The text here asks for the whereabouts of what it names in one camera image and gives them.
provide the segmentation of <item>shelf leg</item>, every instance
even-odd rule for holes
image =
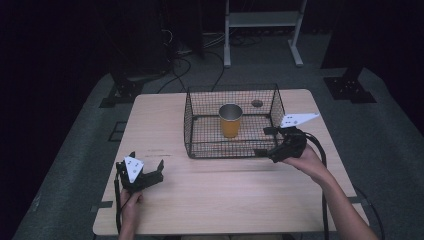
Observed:
[[[231,67],[230,51],[230,0],[226,1],[225,6],[225,44],[224,44],[224,67]]]
[[[296,44],[297,44],[297,39],[300,33],[300,27],[302,26],[303,16],[305,14],[306,3],[307,3],[307,0],[302,1],[302,5],[300,6],[300,10],[299,10],[299,15],[297,16],[297,20],[296,20],[296,26],[294,28],[293,39],[290,39],[288,41],[290,51],[292,52],[294,61],[296,63],[296,67],[303,66],[303,61],[302,61],[302,58],[300,57],[299,51],[297,50]]]

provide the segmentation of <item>dark wall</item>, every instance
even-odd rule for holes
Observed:
[[[323,68],[363,65],[424,133],[424,5],[419,1],[344,1]]]
[[[90,1],[2,1],[0,238],[26,213],[107,69]]]

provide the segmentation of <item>human hand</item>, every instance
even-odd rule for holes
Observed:
[[[283,163],[292,165],[293,167],[304,172],[310,176],[312,180],[318,184],[322,184],[323,181],[332,178],[331,173],[321,162],[314,149],[306,144],[305,150],[299,158],[286,158],[282,161]]]
[[[121,191],[121,208],[122,208],[122,227],[119,239],[133,239],[135,230],[138,226],[139,212],[138,205],[143,199],[142,192],[131,193],[122,189]]]

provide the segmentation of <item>metal mesh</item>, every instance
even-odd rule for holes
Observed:
[[[234,103],[243,109],[237,137],[225,138],[219,108]],[[190,87],[184,114],[184,143],[190,158],[255,157],[258,150],[281,144],[281,136],[263,128],[279,126],[284,108],[276,84]]]

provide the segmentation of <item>wooden table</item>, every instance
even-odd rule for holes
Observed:
[[[280,90],[287,113],[319,112],[308,90]],[[295,168],[266,158],[195,160],[183,140],[186,94],[140,95],[115,161],[136,151],[144,172],[164,160],[164,181],[144,190],[137,234],[187,235],[322,231],[321,189]],[[322,117],[299,126],[315,135],[328,168],[348,197],[356,196]],[[117,235],[113,166],[93,231]],[[368,222],[360,204],[354,204]],[[335,230],[329,214],[330,230]]]

